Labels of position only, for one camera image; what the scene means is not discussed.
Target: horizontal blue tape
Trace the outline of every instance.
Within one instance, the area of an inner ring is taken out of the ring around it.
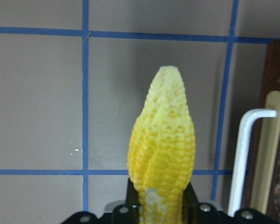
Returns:
[[[46,169],[0,169],[0,175],[128,175],[126,169],[94,170],[46,170]],[[193,175],[213,175],[210,169],[193,170]],[[219,170],[219,175],[232,175],[232,170]]]
[[[235,37],[235,43],[257,43],[268,44],[271,41],[277,40],[276,38],[260,38],[260,37]]]
[[[140,39],[140,40],[167,40],[167,41],[200,41],[200,42],[227,42],[227,36],[208,35],[180,35],[180,34],[145,34],[128,32],[91,31],[90,37]]]
[[[24,27],[0,27],[0,34],[34,34],[56,36],[82,36],[82,30],[75,29],[49,29],[49,28],[24,28]]]

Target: brown wooden board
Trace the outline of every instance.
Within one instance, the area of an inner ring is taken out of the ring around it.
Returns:
[[[263,76],[263,84],[261,90],[261,98],[260,98],[260,108],[264,108],[266,96],[271,91],[280,91],[280,40],[269,43],[266,54],[266,63],[265,70]],[[251,200],[251,192],[253,186],[253,177],[255,172],[257,153],[259,147],[260,140],[260,131],[261,131],[261,122],[257,122],[255,124],[254,129],[254,139],[250,150],[250,167],[249,175],[246,180],[246,193],[245,198],[243,198],[244,206],[248,206]],[[277,183],[280,181],[280,141],[278,146],[278,151],[276,155],[275,166],[273,170],[273,179],[270,187],[267,215],[276,221],[280,222],[280,216],[276,209],[276,205],[274,202],[274,191]]]

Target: toy corn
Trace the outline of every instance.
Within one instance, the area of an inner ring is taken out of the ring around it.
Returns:
[[[183,191],[195,157],[194,126],[178,68],[163,66],[137,118],[128,153],[142,224],[181,224]]]

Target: corn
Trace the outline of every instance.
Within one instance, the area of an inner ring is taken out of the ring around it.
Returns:
[[[181,224],[183,191],[195,157],[194,126],[178,68],[154,77],[130,137],[128,170],[139,193],[142,224]]]

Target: vertical blue tape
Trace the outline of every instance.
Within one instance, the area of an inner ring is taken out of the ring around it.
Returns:
[[[83,0],[82,3],[82,29],[83,29],[83,39],[82,39],[82,71],[83,71],[83,81],[82,81],[82,141],[83,141],[83,171],[88,170],[88,63],[89,63],[89,43],[84,41],[88,35],[89,29],[89,1]],[[89,210],[89,182],[88,175],[83,175],[83,210]]]
[[[216,148],[215,148],[215,156],[214,156],[214,174],[213,174],[213,180],[212,180],[211,200],[216,199],[218,180],[219,180],[220,151],[221,151],[221,144],[222,144],[222,137],[223,137],[225,105],[226,105],[226,99],[227,99],[227,90],[228,90],[228,82],[229,82],[229,75],[230,75],[232,51],[233,51],[233,45],[234,45],[234,41],[235,41],[235,28],[236,28],[238,4],[239,4],[239,0],[233,1],[232,17],[231,17],[228,46],[227,46],[227,54],[226,54],[226,59],[225,59],[223,85],[222,85],[222,92],[221,92],[221,96],[220,96],[219,122],[218,122],[218,132],[217,132]]]

